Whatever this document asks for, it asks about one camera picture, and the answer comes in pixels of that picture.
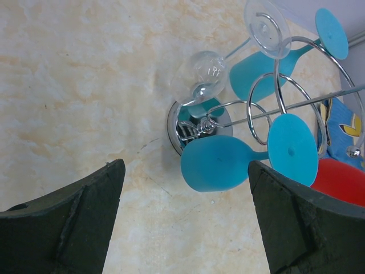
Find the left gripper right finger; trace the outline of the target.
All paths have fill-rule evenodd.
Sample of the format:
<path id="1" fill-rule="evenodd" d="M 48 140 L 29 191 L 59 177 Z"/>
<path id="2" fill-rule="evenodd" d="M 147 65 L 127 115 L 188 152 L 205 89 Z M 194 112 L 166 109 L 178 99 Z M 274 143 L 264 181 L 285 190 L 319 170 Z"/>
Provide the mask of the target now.
<path id="1" fill-rule="evenodd" d="M 364 273 L 364 207 L 259 161 L 250 162 L 248 175 L 271 273 Z"/>

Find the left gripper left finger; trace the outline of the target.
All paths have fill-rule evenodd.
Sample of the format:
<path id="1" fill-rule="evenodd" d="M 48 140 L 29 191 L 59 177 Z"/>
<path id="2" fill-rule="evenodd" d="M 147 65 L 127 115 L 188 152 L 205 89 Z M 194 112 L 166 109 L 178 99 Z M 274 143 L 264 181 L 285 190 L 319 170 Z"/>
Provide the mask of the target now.
<path id="1" fill-rule="evenodd" d="M 102 273 L 125 178 L 114 160 L 1 212 L 1 273 Z"/>

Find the red wine glass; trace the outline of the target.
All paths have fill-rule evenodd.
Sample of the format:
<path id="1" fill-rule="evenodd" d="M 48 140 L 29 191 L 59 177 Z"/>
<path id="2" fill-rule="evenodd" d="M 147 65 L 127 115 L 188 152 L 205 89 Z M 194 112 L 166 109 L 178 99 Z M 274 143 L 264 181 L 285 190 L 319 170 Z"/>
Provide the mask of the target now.
<path id="1" fill-rule="evenodd" d="M 317 177 L 311 188 L 364 207 L 364 172 L 332 158 L 319 160 Z"/>

